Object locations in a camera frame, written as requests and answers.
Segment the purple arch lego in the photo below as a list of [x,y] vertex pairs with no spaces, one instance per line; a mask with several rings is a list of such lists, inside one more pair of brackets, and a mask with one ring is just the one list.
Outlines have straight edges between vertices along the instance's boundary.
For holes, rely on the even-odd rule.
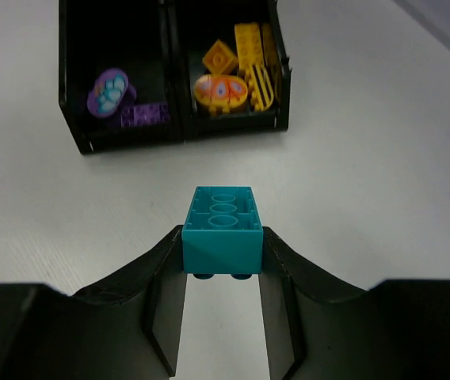
[[129,105],[124,107],[120,114],[122,128],[151,126],[168,122],[170,122],[170,112],[166,102]]

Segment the purple flower lego block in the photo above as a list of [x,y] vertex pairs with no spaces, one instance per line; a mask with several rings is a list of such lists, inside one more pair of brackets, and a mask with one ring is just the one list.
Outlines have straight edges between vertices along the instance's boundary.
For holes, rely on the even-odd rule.
[[98,119],[107,119],[124,106],[133,105],[137,92],[127,74],[119,68],[103,71],[87,97],[87,109]]

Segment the teal 2x4 lego brick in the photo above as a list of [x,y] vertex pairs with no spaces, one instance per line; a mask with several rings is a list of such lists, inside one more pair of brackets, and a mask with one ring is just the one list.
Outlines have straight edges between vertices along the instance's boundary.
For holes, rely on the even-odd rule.
[[198,186],[181,236],[187,274],[247,279],[261,273],[264,230],[250,187]]

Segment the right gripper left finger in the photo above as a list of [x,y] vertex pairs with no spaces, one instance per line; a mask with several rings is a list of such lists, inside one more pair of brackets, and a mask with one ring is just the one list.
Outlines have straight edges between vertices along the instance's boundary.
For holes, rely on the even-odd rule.
[[0,283],[0,379],[168,379],[185,302],[182,228],[114,273],[63,294]]

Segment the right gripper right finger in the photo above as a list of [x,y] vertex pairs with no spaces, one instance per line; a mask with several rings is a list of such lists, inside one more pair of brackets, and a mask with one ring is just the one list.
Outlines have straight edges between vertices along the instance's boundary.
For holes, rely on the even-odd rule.
[[258,277],[273,379],[450,379],[450,279],[362,290],[264,230]]

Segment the orange rounded lego block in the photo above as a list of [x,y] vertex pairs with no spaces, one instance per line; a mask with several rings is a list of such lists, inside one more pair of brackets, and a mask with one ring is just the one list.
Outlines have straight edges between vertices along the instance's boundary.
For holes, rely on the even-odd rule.
[[244,78],[206,74],[196,81],[193,94],[197,104],[213,116],[242,112],[247,105],[254,112],[264,112],[275,99],[269,73],[258,64],[250,65]]

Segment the orange and lime lego stack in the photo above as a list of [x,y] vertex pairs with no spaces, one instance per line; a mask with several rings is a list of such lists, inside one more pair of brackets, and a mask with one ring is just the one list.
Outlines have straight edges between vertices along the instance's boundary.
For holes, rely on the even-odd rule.
[[270,24],[241,23],[235,25],[234,31],[240,75],[244,75],[250,65],[257,64],[271,70],[278,64]]

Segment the small orange square lego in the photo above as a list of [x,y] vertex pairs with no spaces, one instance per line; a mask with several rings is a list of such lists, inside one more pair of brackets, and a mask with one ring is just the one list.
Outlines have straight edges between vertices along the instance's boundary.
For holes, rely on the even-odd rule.
[[222,41],[217,40],[202,58],[211,74],[231,74],[238,66],[237,55]]

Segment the black compartment tray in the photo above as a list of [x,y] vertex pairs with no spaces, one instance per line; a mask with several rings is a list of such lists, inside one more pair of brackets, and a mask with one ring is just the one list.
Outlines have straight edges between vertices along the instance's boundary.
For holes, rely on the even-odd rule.
[[[271,108],[213,116],[194,97],[196,81],[211,74],[202,58],[222,40],[236,55],[235,25],[271,25],[278,64],[265,68]],[[122,128],[122,109],[98,119],[87,109],[97,77],[119,68],[136,89],[134,104],[166,102],[170,122]],[[81,154],[127,146],[184,142],[218,135],[288,128],[291,69],[274,1],[61,1],[59,107]]]

